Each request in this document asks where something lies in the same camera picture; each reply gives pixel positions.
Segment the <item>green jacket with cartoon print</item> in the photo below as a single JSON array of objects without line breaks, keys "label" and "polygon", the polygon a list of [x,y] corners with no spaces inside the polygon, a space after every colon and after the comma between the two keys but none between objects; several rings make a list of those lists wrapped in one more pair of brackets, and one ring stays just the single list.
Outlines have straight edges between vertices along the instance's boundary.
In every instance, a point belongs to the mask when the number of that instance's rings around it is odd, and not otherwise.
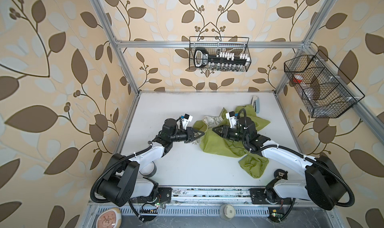
[{"label": "green jacket with cartoon print", "polygon": [[205,135],[195,143],[205,153],[240,158],[240,167],[252,178],[258,179],[263,175],[269,160],[250,153],[250,149],[244,147],[247,140],[240,130],[231,128],[227,113],[223,108],[219,116],[205,116],[196,121],[193,128],[204,132]]}]

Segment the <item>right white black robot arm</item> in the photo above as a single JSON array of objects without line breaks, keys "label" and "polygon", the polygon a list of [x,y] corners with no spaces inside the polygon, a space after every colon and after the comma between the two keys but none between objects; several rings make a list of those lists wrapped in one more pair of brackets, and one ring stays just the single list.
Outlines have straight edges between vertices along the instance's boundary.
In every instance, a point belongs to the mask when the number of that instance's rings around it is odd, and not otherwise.
[{"label": "right white black robot arm", "polygon": [[259,134],[248,117],[230,117],[229,125],[214,127],[213,132],[224,139],[239,141],[250,153],[272,159],[302,177],[289,180],[287,171],[277,169],[264,191],[270,204],[282,199],[300,199],[312,201],[327,211],[335,206],[347,208],[355,204],[352,189],[328,157],[313,157],[279,145]]}]

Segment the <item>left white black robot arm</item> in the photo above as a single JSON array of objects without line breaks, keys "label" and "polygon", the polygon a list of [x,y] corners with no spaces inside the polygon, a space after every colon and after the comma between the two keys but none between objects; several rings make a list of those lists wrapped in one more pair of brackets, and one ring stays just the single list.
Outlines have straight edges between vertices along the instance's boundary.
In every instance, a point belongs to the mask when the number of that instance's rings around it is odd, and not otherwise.
[{"label": "left white black robot arm", "polygon": [[187,124],[185,116],[166,119],[147,148],[131,155],[114,154],[93,184],[91,200],[118,207],[135,198],[151,202],[159,200],[158,183],[151,180],[157,171],[155,161],[164,157],[175,142],[191,143],[205,134]]}]

